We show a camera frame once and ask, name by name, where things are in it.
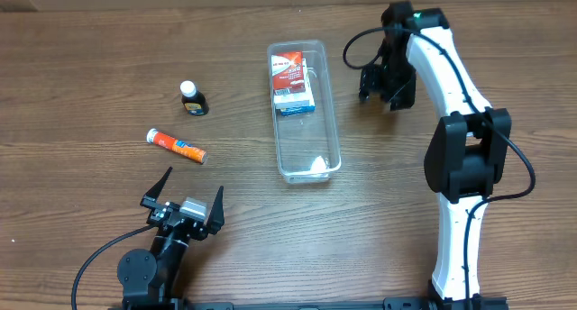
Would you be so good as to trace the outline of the dark bottle white cap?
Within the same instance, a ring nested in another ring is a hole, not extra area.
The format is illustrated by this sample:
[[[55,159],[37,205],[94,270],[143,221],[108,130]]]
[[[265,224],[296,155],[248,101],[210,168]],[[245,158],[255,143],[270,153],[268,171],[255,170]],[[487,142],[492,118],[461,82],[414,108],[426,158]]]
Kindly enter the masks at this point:
[[[181,103],[186,111],[194,116],[206,115],[209,112],[209,106],[205,96],[197,89],[194,82],[190,80],[183,81],[179,86],[181,92]]]

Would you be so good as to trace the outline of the orange tablet tube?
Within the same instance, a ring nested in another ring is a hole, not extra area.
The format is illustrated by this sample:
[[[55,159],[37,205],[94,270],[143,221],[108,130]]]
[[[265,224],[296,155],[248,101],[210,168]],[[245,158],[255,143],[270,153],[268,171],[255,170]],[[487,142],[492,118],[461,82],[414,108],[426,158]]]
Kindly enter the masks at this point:
[[[190,143],[169,136],[166,133],[160,132],[155,128],[152,128],[147,132],[146,141],[200,164],[204,164],[207,159],[207,153],[204,150]]]

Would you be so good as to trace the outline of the white plaster box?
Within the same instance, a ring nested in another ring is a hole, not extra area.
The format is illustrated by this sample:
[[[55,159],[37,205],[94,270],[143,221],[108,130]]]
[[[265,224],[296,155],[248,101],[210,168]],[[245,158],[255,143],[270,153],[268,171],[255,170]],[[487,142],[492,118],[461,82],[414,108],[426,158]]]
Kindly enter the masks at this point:
[[[273,104],[276,109],[289,109],[314,106],[314,97],[308,76],[307,61],[303,61],[305,90],[294,94],[274,94]]]

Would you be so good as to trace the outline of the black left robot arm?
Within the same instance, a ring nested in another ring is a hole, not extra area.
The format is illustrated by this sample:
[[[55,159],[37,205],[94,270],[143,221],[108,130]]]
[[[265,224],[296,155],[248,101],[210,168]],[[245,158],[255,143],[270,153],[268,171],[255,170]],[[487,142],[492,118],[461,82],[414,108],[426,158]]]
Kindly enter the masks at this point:
[[[192,309],[194,306],[174,292],[180,264],[189,243],[203,241],[224,226],[224,189],[216,193],[211,209],[188,197],[182,204],[159,197],[171,170],[142,197],[140,205],[149,209],[147,224],[156,229],[148,250],[135,249],[123,255],[117,277],[123,286],[123,309]]]

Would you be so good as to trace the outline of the red white small box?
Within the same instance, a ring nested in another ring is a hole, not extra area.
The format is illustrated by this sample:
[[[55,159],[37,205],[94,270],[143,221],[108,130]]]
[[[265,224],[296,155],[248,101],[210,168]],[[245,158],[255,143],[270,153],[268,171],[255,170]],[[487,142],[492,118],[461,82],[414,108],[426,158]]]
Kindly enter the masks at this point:
[[[270,67],[275,95],[284,96],[305,91],[303,53],[301,51],[271,55]]]

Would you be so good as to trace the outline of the clear plastic container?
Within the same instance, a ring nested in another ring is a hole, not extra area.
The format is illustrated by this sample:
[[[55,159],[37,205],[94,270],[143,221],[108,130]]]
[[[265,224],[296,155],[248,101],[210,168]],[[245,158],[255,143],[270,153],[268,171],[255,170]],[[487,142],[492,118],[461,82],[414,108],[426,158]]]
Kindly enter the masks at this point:
[[[301,51],[307,61],[314,112],[281,116],[272,102],[270,56],[289,51]],[[325,45],[319,40],[273,43],[267,58],[279,173],[289,184],[327,181],[341,167],[342,158]]]

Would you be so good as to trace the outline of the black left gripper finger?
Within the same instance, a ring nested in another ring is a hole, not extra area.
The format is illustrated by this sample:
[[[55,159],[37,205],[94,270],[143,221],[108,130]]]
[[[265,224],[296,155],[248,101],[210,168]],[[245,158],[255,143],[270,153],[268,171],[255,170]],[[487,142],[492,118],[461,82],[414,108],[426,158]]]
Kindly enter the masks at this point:
[[[157,200],[160,197],[171,171],[172,167],[168,167],[161,179],[145,193],[144,197],[150,200]]]
[[[206,221],[206,229],[210,234],[217,234],[224,226],[224,187],[220,186]]]

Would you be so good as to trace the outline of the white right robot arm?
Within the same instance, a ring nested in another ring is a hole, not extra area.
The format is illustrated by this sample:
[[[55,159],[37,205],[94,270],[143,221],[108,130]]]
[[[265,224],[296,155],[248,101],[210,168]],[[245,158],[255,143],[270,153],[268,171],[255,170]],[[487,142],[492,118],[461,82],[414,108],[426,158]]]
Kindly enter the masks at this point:
[[[510,116],[472,83],[441,9],[396,2],[383,12],[380,29],[376,57],[360,68],[360,100],[377,94],[393,111],[408,109],[421,80],[438,116],[424,159],[440,210],[431,297],[444,309],[489,307],[477,279],[483,201],[502,178]]]

